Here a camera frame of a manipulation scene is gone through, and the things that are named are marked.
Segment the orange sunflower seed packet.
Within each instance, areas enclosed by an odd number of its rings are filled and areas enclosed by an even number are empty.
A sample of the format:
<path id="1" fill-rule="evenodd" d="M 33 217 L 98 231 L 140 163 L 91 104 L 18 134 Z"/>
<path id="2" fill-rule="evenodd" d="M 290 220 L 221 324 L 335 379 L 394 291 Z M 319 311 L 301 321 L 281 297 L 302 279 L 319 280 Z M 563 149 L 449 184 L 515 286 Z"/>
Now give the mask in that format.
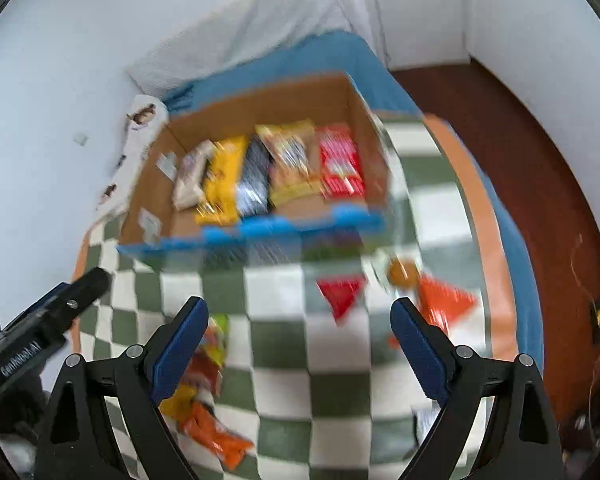
<path id="1" fill-rule="evenodd" d="M 181 432 L 202 445 L 229 470 L 240 465 L 253 443 L 225 427 L 202 403 L 194 401 Z"/>

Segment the black red noodle packet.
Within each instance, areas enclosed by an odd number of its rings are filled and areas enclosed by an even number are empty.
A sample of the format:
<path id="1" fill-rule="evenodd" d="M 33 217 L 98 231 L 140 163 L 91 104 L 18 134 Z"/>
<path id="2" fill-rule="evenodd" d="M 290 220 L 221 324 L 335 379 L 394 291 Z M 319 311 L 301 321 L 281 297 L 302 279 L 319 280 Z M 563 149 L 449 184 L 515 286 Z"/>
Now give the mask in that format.
<path id="1" fill-rule="evenodd" d="M 239 218 L 268 214 L 270 200 L 270 171 L 272 156 L 263 141 L 255 134 L 251 137 L 242 161 L 242 174 L 236 184 L 235 202 Z"/>

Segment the yellow egg cookie snack bag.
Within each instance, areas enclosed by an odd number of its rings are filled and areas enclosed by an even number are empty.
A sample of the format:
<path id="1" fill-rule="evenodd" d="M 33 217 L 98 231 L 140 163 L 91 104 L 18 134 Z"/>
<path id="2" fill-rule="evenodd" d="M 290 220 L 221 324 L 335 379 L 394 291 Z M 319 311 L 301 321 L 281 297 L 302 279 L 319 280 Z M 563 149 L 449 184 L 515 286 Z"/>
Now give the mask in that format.
<path id="1" fill-rule="evenodd" d="M 321 192 L 311 164 L 316 128 L 311 119 L 283 125 L 256 125 L 256 133 L 273 159 L 270 200 L 275 208 Z"/>

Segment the grey white snack packet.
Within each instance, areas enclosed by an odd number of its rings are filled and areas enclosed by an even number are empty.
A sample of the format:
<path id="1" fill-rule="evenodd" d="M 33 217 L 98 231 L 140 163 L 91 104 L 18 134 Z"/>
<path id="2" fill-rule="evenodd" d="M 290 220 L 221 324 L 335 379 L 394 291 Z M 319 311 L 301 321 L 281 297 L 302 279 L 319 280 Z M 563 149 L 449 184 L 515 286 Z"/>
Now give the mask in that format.
<path id="1" fill-rule="evenodd" d="M 429 434 L 432 426 L 436 422 L 440 413 L 440 406 L 437 403 L 429 408 L 418 408 L 414 411 L 414 437 L 416 445 L 422 445 Z"/>

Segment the small yellow snack packet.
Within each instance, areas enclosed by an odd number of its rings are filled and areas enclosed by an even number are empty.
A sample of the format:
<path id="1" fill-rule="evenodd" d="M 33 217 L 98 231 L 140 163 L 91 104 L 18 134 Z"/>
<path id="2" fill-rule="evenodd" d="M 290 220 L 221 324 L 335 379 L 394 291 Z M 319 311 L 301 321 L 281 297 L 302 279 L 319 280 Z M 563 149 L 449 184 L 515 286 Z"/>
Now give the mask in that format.
<path id="1" fill-rule="evenodd" d="M 187 384 L 179 384 L 170 398 L 164 399 L 159 404 L 159 411 L 163 416 L 182 424 L 188 419 L 192 405 L 197 395 L 197 389 Z"/>

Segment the brown shrimp snack packet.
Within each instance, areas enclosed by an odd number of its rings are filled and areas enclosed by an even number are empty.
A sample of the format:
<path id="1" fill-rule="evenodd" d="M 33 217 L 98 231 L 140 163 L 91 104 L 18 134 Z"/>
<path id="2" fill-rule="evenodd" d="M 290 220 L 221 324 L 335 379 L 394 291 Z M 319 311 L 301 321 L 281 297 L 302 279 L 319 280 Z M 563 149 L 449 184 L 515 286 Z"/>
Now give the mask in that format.
<path id="1" fill-rule="evenodd" d="M 222 390 L 225 356 L 221 350 L 202 349 L 190 358 L 181 382 L 197 390 L 206 390 L 218 398 Z"/>

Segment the colourful candy ball bag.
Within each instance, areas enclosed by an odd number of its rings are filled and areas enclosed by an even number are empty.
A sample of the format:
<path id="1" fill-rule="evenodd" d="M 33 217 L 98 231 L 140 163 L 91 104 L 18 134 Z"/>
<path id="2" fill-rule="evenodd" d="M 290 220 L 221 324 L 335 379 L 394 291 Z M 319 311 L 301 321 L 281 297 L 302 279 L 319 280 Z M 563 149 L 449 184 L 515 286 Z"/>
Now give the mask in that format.
<path id="1" fill-rule="evenodd" d="M 227 355 L 227 338 L 230 318 L 226 314 L 214 314 L 209 318 L 201 341 L 202 351 L 217 366 L 223 366 Z"/>

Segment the orange triangular snack packet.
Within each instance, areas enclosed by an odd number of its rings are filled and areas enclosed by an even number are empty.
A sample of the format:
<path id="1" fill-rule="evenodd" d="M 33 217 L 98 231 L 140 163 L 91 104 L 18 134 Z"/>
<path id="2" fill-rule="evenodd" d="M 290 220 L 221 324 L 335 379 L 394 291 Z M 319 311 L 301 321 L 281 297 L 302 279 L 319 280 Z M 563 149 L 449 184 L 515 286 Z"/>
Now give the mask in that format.
<path id="1" fill-rule="evenodd" d="M 420 274 L 418 278 L 389 278 L 389 284 L 397 289 L 416 289 L 417 310 L 428 324 L 437 326 L 446 336 L 478 304 L 476 295 L 428 274 Z"/>

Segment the white snack packet in box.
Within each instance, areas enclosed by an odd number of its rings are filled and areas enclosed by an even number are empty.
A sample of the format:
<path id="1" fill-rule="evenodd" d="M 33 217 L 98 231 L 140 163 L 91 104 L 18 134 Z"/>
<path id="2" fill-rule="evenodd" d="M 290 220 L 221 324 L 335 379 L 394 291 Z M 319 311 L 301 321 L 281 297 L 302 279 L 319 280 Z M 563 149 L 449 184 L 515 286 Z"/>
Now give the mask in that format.
<path id="1" fill-rule="evenodd" d="M 193 208 L 204 199 L 202 181 L 214 152 L 215 144 L 204 140 L 183 157 L 172 195 L 176 210 Z"/>

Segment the wrapped brown candy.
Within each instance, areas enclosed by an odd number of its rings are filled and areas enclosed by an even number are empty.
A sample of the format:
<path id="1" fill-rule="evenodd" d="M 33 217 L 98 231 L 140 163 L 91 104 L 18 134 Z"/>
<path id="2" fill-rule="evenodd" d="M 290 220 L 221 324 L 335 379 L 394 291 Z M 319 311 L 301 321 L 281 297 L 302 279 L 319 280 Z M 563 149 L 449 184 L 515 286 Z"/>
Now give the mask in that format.
<path id="1" fill-rule="evenodd" d="M 372 267 L 379 284 L 385 288 L 414 289 L 420 281 L 416 262 L 394 252 L 376 250 L 372 255 Z"/>

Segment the green white checkered blanket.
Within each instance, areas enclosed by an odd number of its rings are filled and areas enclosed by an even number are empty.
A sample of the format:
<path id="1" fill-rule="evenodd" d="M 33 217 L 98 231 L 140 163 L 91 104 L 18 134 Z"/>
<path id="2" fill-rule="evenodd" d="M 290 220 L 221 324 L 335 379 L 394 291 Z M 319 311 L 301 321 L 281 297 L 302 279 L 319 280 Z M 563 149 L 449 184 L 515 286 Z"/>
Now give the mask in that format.
<path id="1" fill-rule="evenodd" d="M 102 266 L 112 289 L 81 318 L 87 359 L 142 344 L 190 296 L 230 318 L 215 416 L 253 443 L 229 470 L 185 436 L 178 444 L 205 479 L 394 479 L 414 448 L 414 411 L 429 400 L 404 355 L 390 346 L 389 310 L 399 295 L 379 284 L 382 249 L 478 298 L 450 329 L 482 356 L 518 353 L 517 309 L 498 220 L 467 148 L 435 117 L 388 122 L 391 192 L 384 232 L 332 247 L 297 240 L 242 249 L 171 269 L 122 256 L 119 223 L 95 224 L 84 264 Z M 363 274 L 366 285 L 341 324 L 316 286 Z"/>

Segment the brown cardboard box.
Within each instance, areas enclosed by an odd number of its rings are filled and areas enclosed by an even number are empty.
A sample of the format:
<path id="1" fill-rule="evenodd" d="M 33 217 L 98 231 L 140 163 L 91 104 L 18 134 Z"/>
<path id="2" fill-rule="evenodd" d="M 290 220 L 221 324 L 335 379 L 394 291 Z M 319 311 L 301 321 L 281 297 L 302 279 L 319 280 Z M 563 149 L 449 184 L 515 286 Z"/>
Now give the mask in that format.
<path id="1" fill-rule="evenodd" d="M 162 127 L 118 249 L 171 258 L 379 231 L 388 187 L 385 147 L 353 80 L 336 73 L 282 81 Z"/>

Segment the white textured pillow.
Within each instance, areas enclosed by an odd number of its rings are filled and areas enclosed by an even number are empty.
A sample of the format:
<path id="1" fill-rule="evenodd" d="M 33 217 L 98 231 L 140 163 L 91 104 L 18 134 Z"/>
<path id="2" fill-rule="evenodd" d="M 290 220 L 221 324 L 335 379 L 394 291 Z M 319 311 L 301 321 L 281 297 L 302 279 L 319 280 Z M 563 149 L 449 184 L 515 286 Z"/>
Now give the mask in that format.
<path id="1" fill-rule="evenodd" d="M 144 93 L 161 98 L 186 81 L 332 30 L 362 35 L 353 0 L 228 0 L 158 42 L 125 71 Z"/>

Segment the blue bed sheet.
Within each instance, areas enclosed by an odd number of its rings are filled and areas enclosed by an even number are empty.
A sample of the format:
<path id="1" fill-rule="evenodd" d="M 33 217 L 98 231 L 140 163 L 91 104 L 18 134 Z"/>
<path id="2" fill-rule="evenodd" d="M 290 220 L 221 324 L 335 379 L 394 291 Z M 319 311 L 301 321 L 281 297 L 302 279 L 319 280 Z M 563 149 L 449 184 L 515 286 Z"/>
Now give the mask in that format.
<path id="1" fill-rule="evenodd" d="M 289 78 L 343 72 L 350 76 L 372 110 L 422 116 L 412 97 L 374 55 L 367 42 L 353 32 L 333 30 L 302 39 L 292 47 L 265 55 L 208 76 L 187 76 L 161 101 L 172 116 L 199 110 L 239 92 Z M 476 169 L 490 198 L 507 259 L 517 304 L 517 342 L 522 353 L 544 368 L 541 301 L 524 237 L 481 168 Z"/>

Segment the white door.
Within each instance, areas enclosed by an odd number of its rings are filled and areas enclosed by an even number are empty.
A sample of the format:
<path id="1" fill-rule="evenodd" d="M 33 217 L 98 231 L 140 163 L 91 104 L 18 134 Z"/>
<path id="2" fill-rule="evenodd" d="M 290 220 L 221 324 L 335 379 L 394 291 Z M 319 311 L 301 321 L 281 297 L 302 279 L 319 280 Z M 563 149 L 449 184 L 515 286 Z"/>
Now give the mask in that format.
<path id="1" fill-rule="evenodd" d="M 465 0 L 376 0 L 376 6 L 392 70 L 469 61 Z"/>

